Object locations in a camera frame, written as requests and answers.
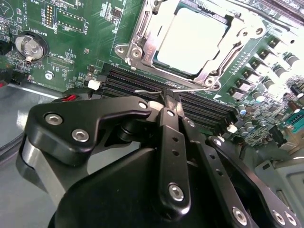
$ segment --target electrolytic capacitor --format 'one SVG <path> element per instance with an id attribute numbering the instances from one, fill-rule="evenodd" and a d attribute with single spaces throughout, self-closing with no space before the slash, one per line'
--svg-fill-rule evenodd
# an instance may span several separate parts
<path id="1" fill-rule="evenodd" d="M 272 136 L 271 135 L 266 135 L 266 139 L 267 139 L 267 141 L 268 142 L 270 142 L 270 141 L 273 141 L 273 138 L 272 138 Z"/>
<path id="2" fill-rule="evenodd" d="M 249 121 L 249 122 L 246 122 L 245 124 L 244 124 L 244 126 L 246 127 L 246 130 L 248 131 L 248 132 L 251 132 L 255 127 L 252 125 L 252 122 L 251 121 Z"/>
<path id="3" fill-rule="evenodd" d="M 240 104 L 238 107 L 237 107 L 239 113 L 241 115 L 246 115 L 246 109 L 245 109 L 245 106 L 243 104 Z"/>
<path id="4" fill-rule="evenodd" d="M 241 127 L 241 128 L 239 129 L 239 132 L 241 133 L 241 135 L 242 135 L 243 137 L 245 137 L 246 135 L 248 135 L 248 131 L 246 130 L 245 127 Z"/>
<path id="5" fill-rule="evenodd" d="M 275 70 L 275 74 L 283 81 L 286 81 L 291 77 L 291 73 L 285 70 L 283 67 L 280 67 L 277 70 Z"/>
<path id="6" fill-rule="evenodd" d="M 263 102 L 265 100 L 265 97 L 259 91 L 253 92 L 252 97 L 256 102 Z"/>
<path id="7" fill-rule="evenodd" d="M 294 95 L 296 95 L 297 98 L 301 98 L 302 96 L 304 96 L 304 93 L 301 91 L 301 89 L 296 85 L 293 84 L 290 87 L 291 92 L 293 92 Z"/>
<path id="8" fill-rule="evenodd" d="M 268 141 L 266 138 L 262 139 L 262 144 L 264 144 L 264 145 L 268 144 Z"/>
<path id="9" fill-rule="evenodd" d="M 266 87 L 268 92 L 272 95 L 278 95 L 278 93 L 280 92 L 278 86 L 272 80 L 265 81 L 264 86 Z"/>
<path id="10" fill-rule="evenodd" d="M 290 56 L 286 59 L 286 62 L 291 66 L 291 68 L 296 67 L 301 64 L 301 60 L 297 56 Z"/>
<path id="11" fill-rule="evenodd" d="M 294 113 L 298 113 L 299 111 L 301 111 L 301 107 L 298 106 L 294 101 L 288 101 L 288 107 L 294 112 Z"/>

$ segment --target silver screw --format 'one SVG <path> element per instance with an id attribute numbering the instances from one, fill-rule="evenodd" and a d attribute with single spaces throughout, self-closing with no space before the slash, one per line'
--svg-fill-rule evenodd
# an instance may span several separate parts
<path id="1" fill-rule="evenodd" d="M 192 122 L 191 120 L 188 120 L 187 123 L 188 123 L 191 127 L 195 127 L 194 122 Z"/>
<path id="2" fill-rule="evenodd" d="M 170 110 L 168 110 L 167 113 L 168 113 L 169 116 L 174 116 L 174 113 Z"/>
<path id="3" fill-rule="evenodd" d="M 134 58 L 140 58 L 142 56 L 141 51 L 137 48 L 133 48 L 131 54 Z"/>
<path id="4" fill-rule="evenodd" d="M 283 219 L 283 217 L 279 213 L 277 213 L 275 210 L 273 210 L 272 213 L 275 216 L 275 219 L 284 226 L 285 220 Z"/>
<path id="5" fill-rule="evenodd" d="M 286 217 L 288 218 L 288 221 L 293 224 L 294 226 L 296 226 L 296 221 L 294 219 L 294 217 L 292 217 L 290 214 L 288 214 L 287 212 L 285 212 Z"/>
<path id="6" fill-rule="evenodd" d="M 233 207 L 232 208 L 232 213 L 233 213 L 233 216 L 236 218 L 236 220 L 242 224 L 243 226 L 246 226 L 247 225 L 247 218 L 246 216 L 244 215 L 244 213 L 236 208 L 236 207 Z"/>
<path id="7" fill-rule="evenodd" d="M 119 47 L 119 48 L 117 49 L 117 52 L 120 53 L 120 54 L 122 54 L 122 53 L 124 53 L 124 49 L 123 49 L 122 47 Z"/>
<path id="8" fill-rule="evenodd" d="M 169 193 L 171 195 L 171 197 L 178 202 L 183 201 L 184 199 L 184 193 L 181 190 L 181 188 L 175 184 L 172 184 L 169 186 Z"/>
<path id="9" fill-rule="evenodd" d="M 82 129 L 75 129 L 72 132 L 72 137 L 74 140 L 76 140 L 77 142 L 81 142 L 81 143 L 85 143 L 86 141 L 89 140 L 89 134 Z"/>
<path id="10" fill-rule="evenodd" d="M 218 140 L 218 139 L 215 139 L 214 142 L 215 142 L 216 145 L 218 145 L 218 146 L 221 146 L 221 145 L 222 145 L 222 143 L 221 143 L 220 140 Z"/>
<path id="11" fill-rule="evenodd" d="M 57 114 L 47 114 L 45 120 L 50 125 L 60 125 L 62 124 L 62 118 Z"/>
<path id="12" fill-rule="evenodd" d="M 141 108 L 144 108 L 144 109 L 147 108 L 147 105 L 146 105 L 145 103 L 143 103 L 143 102 L 140 102 L 140 103 L 138 103 L 138 104 L 139 104 L 139 106 L 140 106 Z"/>
<path id="13" fill-rule="evenodd" d="M 46 72 L 44 77 L 47 79 L 47 80 L 52 80 L 54 78 L 54 74 L 52 72 Z"/>

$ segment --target black connector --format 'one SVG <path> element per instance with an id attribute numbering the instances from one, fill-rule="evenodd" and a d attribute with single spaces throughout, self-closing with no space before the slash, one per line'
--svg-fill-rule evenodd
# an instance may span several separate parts
<path id="1" fill-rule="evenodd" d="M 0 56 L 4 56 L 12 50 L 12 43 L 0 40 Z"/>
<path id="2" fill-rule="evenodd" d="M 279 148 L 285 143 L 287 143 L 287 140 L 284 138 L 282 132 L 278 129 L 276 125 L 269 130 L 269 133 Z"/>

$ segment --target mounting hole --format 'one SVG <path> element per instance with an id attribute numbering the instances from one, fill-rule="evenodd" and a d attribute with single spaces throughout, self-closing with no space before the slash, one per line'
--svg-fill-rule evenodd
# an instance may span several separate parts
<path id="1" fill-rule="evenodd" d="M 219 175 L 219 176 L 221 176 L 221 177 L 222 177 L 222 176 L 224 176 L 224 174 L 222 173 L 222 171 L 221 171 L 221 170 L 216 169 L 216 172 L 218 173 L 218 175 Z"/>
<path id="2" fill-rule="evenodd" d="M 143 102 L 139 102 L 138 105 L 143 108 L 143 109 L 146 109 L 147 108 L 147 105 Z"/>
<path id="3" fill-rule="evenodd" d="M 216 84 L 216 85 L 213 86 L 213 88 L 214 89 L 219 89 L 219 85 Z"/>
<path id="4" fill-rule="evenodd" d="M 167 113 L 168 113 L 169 116 L 174 116 L 174 113 L 170 110 L 168 110 Z"/>
<path id="5" fill-rule="evenodd" d="M 122 54 L 122 53 L 124 53 L 124 49 L 123 49 L 122 47 L 119 47 L 119 48 L 117 49 L 117 52 L 120 53 L 120 54 Z"/>
<path id="6" fill-rule="evenodd" d="M 176 150 L 172 150 L 172 153 L 175 155 L 175 156 L 179 156 L 180 153 L 178 153 L 178 151 Z"/>
<path id="7" fill-rule="evenodd" d="M 257 34 L 257 35 L 261 35 L 262 32 L 263 32 L 263 29 L 262 29 L 262 28 L 258 28 L 258 29 L 256 30 L 256 34 Z"/>

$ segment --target green circuit board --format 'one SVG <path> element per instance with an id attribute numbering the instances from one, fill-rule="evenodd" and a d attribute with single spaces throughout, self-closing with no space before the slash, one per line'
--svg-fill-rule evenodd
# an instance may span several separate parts
<path id="1" fill-rule="evenodd" d="M 265 13 L 273 13 L 254 0 L 247 2 Z M 38 33 L 48 45 L 48 54 L 42 61 L 29 65 L 13 50 L 0 57 L 0 65 L 27 73 L 29 82 L 60 92 L 82 87 L 89 65 L 95 67 L 95 76 L 102 70 L 104 63 L 130 70 L 128 64 L 116 55 L 114 47 L 117 44 L 129 43 L 142 3 L 141 0 L 0 0 L 1 40 L 14 42 L 20 32 L 29 30 Z M 304 6 L 298 3 L 297 5 L 299 10 L 304 9 Z M 274 99 L 267 91 L 263 93 L 266 100 L 262 104 L 257 104 L 250 95 L 235 99 L 229 94 L 229 90 L 242 77 L 244 67 L 257 53 L 267 49 L 268 44 L 279 33 L 271 23 L 264 21 L 264 24 L 267 33 L 263 38 L 250 40 L 246 44 L 221 77 L 222 88 L 217 92 L 196 92 L 228 106 L 248 105 L 253 107 L 253 110 L 248 112 L 251 119 L 267 119 L 269 124 L 266 128 L 259 130 L 257 127 L 247 136 L 247 141 L 253 145 L 260 143 L 260 140 L 256 139 L 257 135 L 265 135 L 274 124 L 283 124 L 291 113 L 286 100 Z M 285 52 L 282 58 L 291 54 Z M 45 78 L 47 71 L 54 73 L 52 80 Z M 183 85 L 166 78 L 142 71 L 137 73 L 175 88 L 184 88 Z M 303 76 L 292 76 L 285 88 L 294 83 L 302 85 Z M 252 87 L 248 94 L 257 86 L 259 85 Z M 298 102 L 295 96 L 290 99 Z M 277 108 L 269 111 L 274 104 Z M 277 119 L 277 114 L 282 114 L 283 117 Z"/>

